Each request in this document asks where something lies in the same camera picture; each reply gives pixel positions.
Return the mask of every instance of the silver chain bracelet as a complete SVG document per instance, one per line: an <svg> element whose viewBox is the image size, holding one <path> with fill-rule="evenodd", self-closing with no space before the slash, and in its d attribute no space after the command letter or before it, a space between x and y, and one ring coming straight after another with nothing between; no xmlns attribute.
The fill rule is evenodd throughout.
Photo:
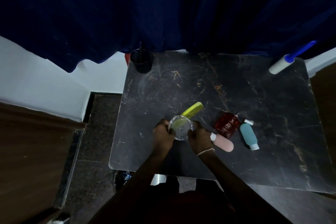
<svg viewBox="0 0 336 224"><path fill-rule="evenodd" d="M206 149L206 150L204 150L204 151L201 151L199 154L197 154L197 156L199 156L199 155L201 155L201 154L203 154L203 153L205 153L205 152L207 152L207 151L215 151L215 149L214 148L209 148L209 149Z"/></svg>

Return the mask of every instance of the red plastic object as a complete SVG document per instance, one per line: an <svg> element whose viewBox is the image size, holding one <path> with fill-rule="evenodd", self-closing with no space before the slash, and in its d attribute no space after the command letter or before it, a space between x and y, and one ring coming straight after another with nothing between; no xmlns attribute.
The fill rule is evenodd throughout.
<svg viewBox="0 0 336 224"><path fill-rule="evenodd" d="M225 112L215 124L215 128L220 134L229 139L240 125L241 123L236 114Z"/></svg>
<svg viewBox="0 0 336 224"><path fill-rule="evenodd" d="M128 66L130 58L131 58L131 54L130 53L125 53L125 60L126 60L127 66Z"/></svg>

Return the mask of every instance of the blue curtain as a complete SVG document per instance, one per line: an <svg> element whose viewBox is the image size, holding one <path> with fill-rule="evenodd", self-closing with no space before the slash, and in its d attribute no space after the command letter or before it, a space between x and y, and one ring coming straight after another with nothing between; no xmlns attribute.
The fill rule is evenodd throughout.
<svg viewBox="0 0 336 224"><path fill-rule="evenodd" d="M1 0L0 35L65 71L150 51L283 56L336 46L336 0Z"/></svg>

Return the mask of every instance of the black marble tabletop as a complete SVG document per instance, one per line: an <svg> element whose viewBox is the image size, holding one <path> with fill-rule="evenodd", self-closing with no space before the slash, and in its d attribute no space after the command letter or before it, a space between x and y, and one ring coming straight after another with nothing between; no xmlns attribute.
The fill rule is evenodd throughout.
<svg viewBox="0 0 336 224"><path fill-rule="evenodd" d="M335 192L322 125L305 63L277 75L268 72L276 58L247 55L154 54L152 70L129 64L121 100L110 168L136 171L152 150L152 130L200 101L193 117L215 132L223 112L239 113L252 126L259 150L251 151L237 130L232 152L216 148L220 159L243 181L320 192ZM175 141L161 174L203 179L215 176L184 141Z"/></svg>

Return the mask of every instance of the yellow comb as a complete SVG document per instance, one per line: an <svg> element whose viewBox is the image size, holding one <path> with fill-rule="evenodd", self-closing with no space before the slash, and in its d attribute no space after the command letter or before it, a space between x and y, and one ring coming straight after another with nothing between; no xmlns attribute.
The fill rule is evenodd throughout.
<svg viewBox="0 0 336 224"><path fill-rule="evenodd" d="M189 107L187 110L185 110L181 115L191 119L191 117L193 117L196 113L198 113L203 108L204 106L202 105L202 103L197 102L193 104L191 107Z"/></svg>

